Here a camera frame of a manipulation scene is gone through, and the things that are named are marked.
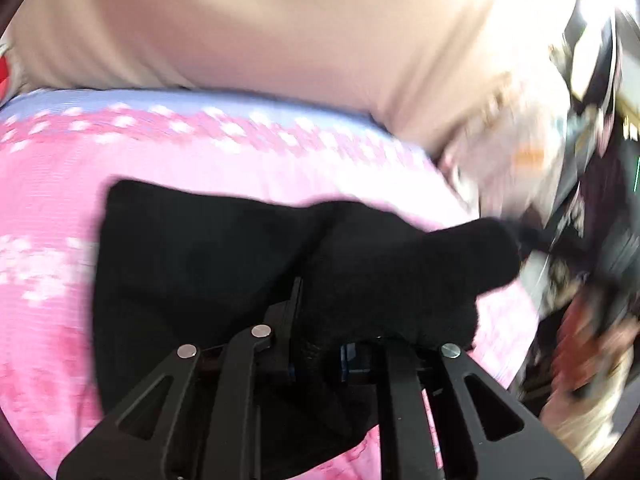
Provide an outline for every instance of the dark object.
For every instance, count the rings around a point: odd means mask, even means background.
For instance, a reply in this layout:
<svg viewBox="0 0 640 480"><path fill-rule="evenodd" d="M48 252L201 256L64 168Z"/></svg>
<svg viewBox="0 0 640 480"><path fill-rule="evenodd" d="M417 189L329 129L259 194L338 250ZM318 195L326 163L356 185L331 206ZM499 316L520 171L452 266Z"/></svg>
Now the dark object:
<svg viewBox="0 0 640 480"><path fill-rule="evenodd" d="M0 410L0 478L2 480L50 480L49 475L25 449L2 410Z"/></svg>
<svg viewBox="0 0 640 480"><path fill-rule="evenodd" d="M298 290L299 283L289 313ZM287 367L266 363L270 354L288 354L291 316L269 309L266 319L284 322L247 328L222 351L172 352L65 458L58 479L260 479L261 441L269 432L260 424L254 382L288 376ZM404 341L377 340L345 352L346 361L332 361L342 368L343 387L377 391L383 480L442 478L423 388L446 478L582 479L575 457L455 345L417 354ZM216 383L213 404L196 400L207 380ZM209 421L204 428L202 420Z"/></svg>
<svg viewBox="0 0 640 480"><path fill-rule="evenodd" d="M617 34L616 23L628 21L635 25L631 16L625 16L616 10L602 24L602 42L593 67L589 84L584 96L579 100L572 91L571 78L574 63L574 51L578 40L582 37L586 22L580 12L581 0L576 0L574 12L564 30L564 60L558 69L569 89L572 100L568 116L568 130L564 143L564 159L562 171L556 190L554 210L564 211L571 202L572 190L584 174L594 150L604 151L609 142L609 134L615 112L616 93L620 84L622 46ZM587 107L593 107L585 114ZM604 131L602 139L595 138L594 124L598 122L596 116L602 115Z"/></svg>
<svg viewBox="0 0 640 480"><path fill-rule="evenodd" d="M582 301L590 310L590 321L594 336L600 337L607 330L625 319L631 297L640 289L638 281L637 261L640 256L640 240L627 227L627 222L619 219L609 230L607 238L603 241L599 250L588 250L577 237L561 237L556 240L552 234L540 231L528 226L505 222L505 225L520 241L520 253L527 254L532 250L551 254L562 258L575 268L589 273L582 290L579 293ZM534 402L532 409L539 413L538 409L546 403L546 398L551 392L551 368L550 362L555 350L555 334L559 323L552 332L552 337L543 337L542 332L548 329L541 323L538 330L538 350L540 351L540 363L537 369L530 369L529 377L524 390L527 392L522 399L529 404ZM586 384L572 392L577 399L585 399L597 390L597 387L606 380L612 363L604 360L596 375Z"/></svg>
<svg viewBox="0 0 640 480"><path fill-rule="evenodd" d="M608 297L604 308L593 310L593 332L602 334L626 314L627 306L633 303L634 294L640 290L640 258L638 258L638 235L640 234L640 200L638 197L638 168L640 166L640 144L623 135L623 119L615 116L611 140L603 158L591 159L587 171L580 178L579 192L584 199L584 237L580 238L570 226L561 233L549 229L545 240L554 238L553 253L565 260L573 275L594 272L600 284L590 280L591 285L601 288L596 296ZM577 253L567 248L579 248ZM616 292L611 285L618 288ZM523 402L530 408L541 408L550 393L552 374L550 362L556 346L556 330L547 330L545 325L557 327L557 322L542 320L543 332L539 365L530 367L529 384ZM636 358L629 373L632 380L640 371ZM607 364L603 363L597 377L602 380ZM578 391L578 396L587 396L593 386Z"/></svg>
<svg viewBox="0 0 640 480"><path fill-rule="evenodd" d="M264 468L295 476L376 424L374 400L326 379L340 346L397 337L468 348L476 296L519 268L515 241L493 219L426 233L357 202L289 207L120 181L106 201L92 305L104 412L181 342L211 348L262 322L301 276L296 395L272 390L265 414L281 423Z"/></svg>

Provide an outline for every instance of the pink patterned cloth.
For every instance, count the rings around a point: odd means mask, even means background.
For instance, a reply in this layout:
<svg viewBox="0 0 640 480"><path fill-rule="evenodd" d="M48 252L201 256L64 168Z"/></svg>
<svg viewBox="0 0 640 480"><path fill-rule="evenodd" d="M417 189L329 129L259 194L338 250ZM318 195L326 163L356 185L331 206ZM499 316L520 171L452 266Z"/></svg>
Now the pink patterned cloth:
<svg viewBox="0 0 640 480"><path fill-rule="evenodd" d="M430 161L380 136L283 128L216 108L180 116L114 104L46 110L0 124L0 406L52 476L100 421L92 381L90 294L107 186L128 177L193 192L305 205L356 198L426 230L469 220ZM472 356L503 385L537 319L518 283L478 301ZM303 480L380 478L375 428Z"/></svg>

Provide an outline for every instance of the white pattern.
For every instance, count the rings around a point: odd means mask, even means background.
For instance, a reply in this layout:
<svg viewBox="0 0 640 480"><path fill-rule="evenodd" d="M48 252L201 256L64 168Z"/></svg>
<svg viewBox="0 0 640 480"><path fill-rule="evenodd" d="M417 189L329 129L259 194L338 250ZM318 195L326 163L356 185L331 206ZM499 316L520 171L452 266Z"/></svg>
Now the white pattern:
<svg viewBox="0 0 640 480"><path fill-rule="evenodd" d="M312 132L314 130L314 124L310 119L306 117L298 117L296 118L296 124L300 126L303 130L308 132Z"/></svg>
<svg viewBox="0 0 640 480"><path fill-rule="evenodd" d="M417 166L422 166L424 164L425 158L426 156L424 155L424 152L421 152L419 150L414 151L414 164L416 164Z"/></svg>
<svg viewBox="0 0 640 480"><path fill-rule="evenodd" d="M318 137L322 141L322 143L330 150L334 150L338 147L338 141L335 140L334 134L330 132L320 132Z"/></svg>
<svg viewBox="0 0 640 480"><path fill-rule="evenodd" d="M118 132L107 132L105 134L98 134L95 136L95 142L98 144L111 144L112 142L116 142L120 140L122 135Z"/></svg>
<svg viewBox="0 0 640 480"><path fill-rule="evenodd" d="M113 126L117 128L127 128L128 126L133 126L136 124L136 120L128 115L119 115L113 121L111 121Z"/></svg>
<svg viewBox="0 0 640 480"><path fill-rule="evenodd" d="M79 106L72 106L71 108L67 108L64 112L62 112L63 115L68 115L68 116L78 116L82 113L82 108Z"/></svg>
<svg viewBox="0 0 640 480"><path fill-rule="evenodd" d="M89 126L91 126L91 123L89 121L73 121L69 125L69 129L72 132L81 132L83 130L86 130Z"/></svg>
<svg viewBox="0 0 640 480"><path fill-rule="evenodd" d="M244 130L242 129L242 126L240 126L240 124L223 123L223 124L220 124L220 129L223 132L225 132L227 135L241 136L241 137L246 136L246 133L244 132Z"/></svg>
<svg viewBox="0 0 640 480"><path fill-rule="evenodd" d="M262 112L251 112L249 118L256 124L263 124L264 126L271 126L271 120Z"/></svg>
<svg viewBox="0 0 640 480"><path fill-rule="evenodd" d="M307 149L308 152L313 151L312 148L308 148ZM351 161L351 159L347 158L346 160L343 159L340 156L339 152L336 152L334 150L323 150L322 152L322 156L324 157L324 160L327 161L330 164L340 164L340 163L348 163Z"/></svg>
<svg viewBox="0 0 640 480"><path fill-rule="evenodd" d="M31 130L29 130L28 134L29 135L39 134L42 130L44 130L49 125L50 125L49 121L42 121L40 123L37 123L33 126L33 128L31 128Z"/></svg>
<svg viewBox="0 0 640 480"><path fill-rule="evenodd" d="M297 146L298 145L298 140L296 139L295 136L291 135L290 133L280 132L280 133L278 133L278 135L289 146Z"/></svg>
<svg viewBox="0 0 640 480"><path fill-rule="evenodd" d="M388 160L389 162L398 162L398 152L396 152L395 147L385 144L384 149L386 160Z"/></svg>
<svg viewBox="0 0 640 480"><path fill-rule="evenodd" d="M349 137L350 139L353 139L352 131L347 126L344 126L343 124L334 124L334 130L341 135L344 135Z"/></svg>
<svg viewBox="0 0 640 480"><path fill-rule="evenodd" d="M16 142L11 149L9 149L9 153L14 153L14 152L19 152L20 150L23 150L24 148L27 147L29 141L28 140L20 140L19 142Z"/></svg>
<svg viewBox="0 0 640 480"><path fill-rule="evenodd" d="M380 145L380 134L374 130L364 130L364 134L367 136L367 139L371 141L374 146Z"/></svg>
<svg viewBox="0 0 640 480"><path fill-rule="evenodd" d="M202 111L209 117L218 117L225 114L220 108L215 108L213 106L205 106Z"/></svg>
<svg viewBox="0 0 640 480"><path fill-rule="evenodd" d="M121 110L128 110L130 108L131 107L126 103L114 103L112 105L109 105L109 110L114 110L115 112L119 112Z"/></svg>
<svg viewBox="0 0 640 480"><path fill-rule="evenodd" d="M64 296L69 285L87 283L93 275L97 244L67 238L69 251L32 249L26 237L0 237L0 285L26 290L31 306Z"/></svg>
<svg viewBox="0 0 640 480"><path fill-rule="evenodd" d="M226 139L211 139L211 142L225 153L240 153L242 151L242 146L228 137Z"/></svg>
<svg viewBox="0 0 640 480"><path fill-rule="evenodd" d="M0 142L5 142L6 140L11 139L15 135L15 133L16 133L15 128L13 130L9 130L7 133L4 134L2 139L0 139Z"/></svg>
<svg viewBox="0 0 640 480"><path fill-rule="evenodd" d="M364 144L364 142L362 142L360 144L360 149L362 150L362 153L364 153L364 156L366 156L367 158L376 158L376 152L374 152L373 148L368 144Z"/></svg>
<svg viewBox="0 0 640 480"><path fill-rule="evenodd" d="M190 134L193 132L193 126L188 125L184 121L171 121L169 122L169 127L179 134Z"/></svg>
<svg viewBox="0 0 640 480"><path fill-rule="evenodd" d="M174 114L173 110L169 110L169 108L164 105L153 105L149 108L149 111L153 114L162 115L164 117L171 117Z"/></svg>

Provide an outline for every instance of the red object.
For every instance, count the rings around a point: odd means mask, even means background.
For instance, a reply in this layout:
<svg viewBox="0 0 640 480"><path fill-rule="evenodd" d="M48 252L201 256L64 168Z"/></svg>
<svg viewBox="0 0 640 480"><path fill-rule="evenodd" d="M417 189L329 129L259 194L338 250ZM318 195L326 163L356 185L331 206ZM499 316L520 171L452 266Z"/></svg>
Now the red object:
<svg viewBox="0 0 640 480"><path fill-rule="evenodd" d="M2 102L9 90L9 65L6 56L0 57L0 102Z"/></svg>

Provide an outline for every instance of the pink fabric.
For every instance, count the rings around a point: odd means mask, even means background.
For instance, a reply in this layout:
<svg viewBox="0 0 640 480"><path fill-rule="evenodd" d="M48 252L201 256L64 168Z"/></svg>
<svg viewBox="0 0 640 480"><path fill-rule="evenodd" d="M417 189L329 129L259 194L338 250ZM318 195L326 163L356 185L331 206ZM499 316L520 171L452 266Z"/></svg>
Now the pink fabric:
<svg viewBox="0 0 640 480"><path fill-rule="evenodd" d="M319 131L305 120L281 128L215 108L178 116L115 105L9 118L0 125L0 406L52 476L101 417L88 309L95 229L106 187L124 176L291 205L357 198L427 230L469 219L421 152L374 135ZM507 385L536 314L517 283L478 309L472 355ZM377 428L300 478L380 478Z"/></svg>

